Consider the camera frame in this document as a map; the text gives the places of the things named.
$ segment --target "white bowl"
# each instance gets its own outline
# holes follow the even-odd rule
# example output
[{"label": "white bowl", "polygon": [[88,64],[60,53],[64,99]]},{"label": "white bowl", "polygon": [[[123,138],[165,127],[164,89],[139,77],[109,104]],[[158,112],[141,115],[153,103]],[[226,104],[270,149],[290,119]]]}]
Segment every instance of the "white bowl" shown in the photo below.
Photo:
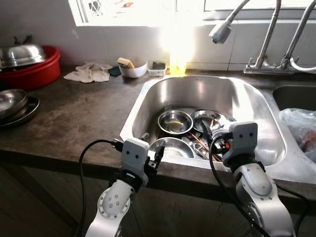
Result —
[{"label": "white bowl", "polygon": [[135,68],[124,68],[121,65],[118,65],[123,76],[127,78],[139,78],[146,73],[148,67],[147,60],[134,58],[130,61],[134,64]]}]

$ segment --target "faucet handle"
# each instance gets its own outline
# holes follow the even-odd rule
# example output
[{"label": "faucet handle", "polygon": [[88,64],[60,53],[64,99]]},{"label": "faucet handle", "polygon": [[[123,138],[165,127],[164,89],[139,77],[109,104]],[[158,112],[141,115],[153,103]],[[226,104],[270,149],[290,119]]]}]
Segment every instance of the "faucet handle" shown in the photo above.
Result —
[{"label": "faucet handle", "polygon": [[250,66],[251,62],[252,62],[252,58],[249,59],[247,66]]}]

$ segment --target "plastic bag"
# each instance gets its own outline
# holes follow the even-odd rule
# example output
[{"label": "plastic bag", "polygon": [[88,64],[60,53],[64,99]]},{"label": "plastic bag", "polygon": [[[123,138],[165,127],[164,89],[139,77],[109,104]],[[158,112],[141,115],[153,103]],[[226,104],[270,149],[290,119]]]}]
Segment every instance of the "plastic bag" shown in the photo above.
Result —
[{"label": "plastic bag", "polygon": [[280,111],[279,118],[305,155],[316,163],[316,111],[285,109]]}]

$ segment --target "red plastic tub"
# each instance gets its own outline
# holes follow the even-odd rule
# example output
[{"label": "red plastic tub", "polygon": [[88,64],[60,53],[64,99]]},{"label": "red plastic tub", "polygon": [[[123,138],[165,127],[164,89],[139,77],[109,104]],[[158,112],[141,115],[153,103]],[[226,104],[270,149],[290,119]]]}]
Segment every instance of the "red plastic tub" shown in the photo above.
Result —
[{"label": "red plastic tub", "polygon": [[34,90],[55,81],[60,75],[59,50],[43,46],[47,56],[45,62],[38,63],[12,72],[0,73],[0,80],[15,89]]}]

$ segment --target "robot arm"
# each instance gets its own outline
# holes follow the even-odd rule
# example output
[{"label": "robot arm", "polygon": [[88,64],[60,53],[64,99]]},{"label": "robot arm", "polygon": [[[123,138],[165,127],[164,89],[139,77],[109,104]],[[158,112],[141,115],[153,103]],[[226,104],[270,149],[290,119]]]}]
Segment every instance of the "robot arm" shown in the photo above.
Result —
[{"label": "robot arm", "polygon": [[[223,154],[223,164],[234,174],[238,199],[249,216],[271,237],[294,237],[290,214],[277,196],[275,182],[254,158],[257,129],[253,122],[233,123],[228,130],[213,135],[214,141],[229,145],[213,150]],[[254,237],[263,236],[255,227],[251,230]]]},{"label": "robot arm", "polygon": [[164,151],[162,143],[156,152],[155,161],[148,157],[149,144],[136,139],[128,139],[122,148],[119,174],[114,174],[110,187],[99,197],[97,214],[86,237],[119,237],[121,221],[128,212],[131,199],[141,186],[148,183],[147,175],[155,175]]}]

